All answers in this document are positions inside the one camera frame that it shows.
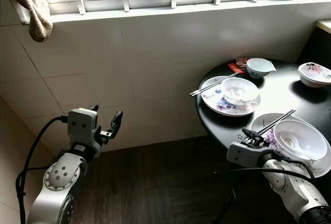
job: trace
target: dark wood floor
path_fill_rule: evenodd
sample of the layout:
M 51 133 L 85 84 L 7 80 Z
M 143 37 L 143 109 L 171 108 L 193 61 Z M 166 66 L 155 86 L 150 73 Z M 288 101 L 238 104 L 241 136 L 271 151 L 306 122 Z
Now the dark wood floor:
M 73 223 L 211 223 L 232 183 L 213 171 L 235 165 L 209 137 L 102 153 L 92 162 Z M 242 178 L 222 223 L 296 223 L 260 174 Z

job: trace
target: red packet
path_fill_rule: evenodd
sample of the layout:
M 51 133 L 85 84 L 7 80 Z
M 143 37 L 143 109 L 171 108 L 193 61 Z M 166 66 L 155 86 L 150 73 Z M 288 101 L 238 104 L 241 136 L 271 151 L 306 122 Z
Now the red packet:
M 228 66 L 233 72 L 239 72 L 240 74 L 244 74 L 244 72 L 235 63 L 228 64 Z

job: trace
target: round table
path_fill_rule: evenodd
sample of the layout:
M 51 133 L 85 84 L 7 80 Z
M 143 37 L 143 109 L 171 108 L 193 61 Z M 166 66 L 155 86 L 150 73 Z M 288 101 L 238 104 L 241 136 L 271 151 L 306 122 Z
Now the round table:
M 261 104 L 255 112 L 242 117 L 231 117 L 211 110 L 201 95 L 196 96 L 195 103 L 199 117 L 208 131 L 226 149 L 233 141 L 240 142 L 245 135 L 243 127 L 249 127 L 252 121 L 266 113 L 286 113 L 296 110 L 293 116 L 304 119 L 316 127 L 331 141 L 331 86 L 309 88 L 301 83 L 297 71 L 299 65 L 281 61 L 273 61 L 276 71 L 261 79 L 254 79 L 247 73 L 236 75 L 254 83 L 260 91 Z M 216 76 L 232 74 L 227 63 L 209 71 L 199 84 Z

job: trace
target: white spoon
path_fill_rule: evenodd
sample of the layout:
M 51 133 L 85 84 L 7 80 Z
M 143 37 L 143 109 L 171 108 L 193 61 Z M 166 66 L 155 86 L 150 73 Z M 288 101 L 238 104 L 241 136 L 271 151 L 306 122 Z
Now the white spoon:
M 300 147 L 296 136 L 294 136 L 290 132 L 281 132 L 280 133 L 280 138 L 285 143 L 285 145 L 287 145 L 289 148 L 294 149 L 296 152 L 304 154 L 306 157 L 308 157 L 309 159 L 311 159 L 313 161 L 318 160 L 314 156 L 308 154 L 305 150 L 303 150 Z

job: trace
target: small bowl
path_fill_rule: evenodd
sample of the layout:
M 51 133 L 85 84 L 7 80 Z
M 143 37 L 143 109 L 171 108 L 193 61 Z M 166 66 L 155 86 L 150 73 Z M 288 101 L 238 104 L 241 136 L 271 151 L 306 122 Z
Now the small bowl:
M 300 148 L 293 145 L 292 141 L 282 139 L 282 134 L 294 136 Z M 304 160 L 319 160 L 327 152 L 323 135 L 309 125 L 293 120 L 284 120 L 274 126 L 274 135 L 277 143 L 291 155 Z
M 252 82 L 242 78 L 229 78 L 221 83 L 223 96 L 231 104 L 244 105 L 259 96 L 259 89 Z
M 246 69 L 252 78 L 262 78 L 276 70 L 270 61 L 257 57 L 247 60 Z
M 320 88 L 331 84 L 331 70 L 316 63 L 299 66 L 300 80 L 308 87 Z

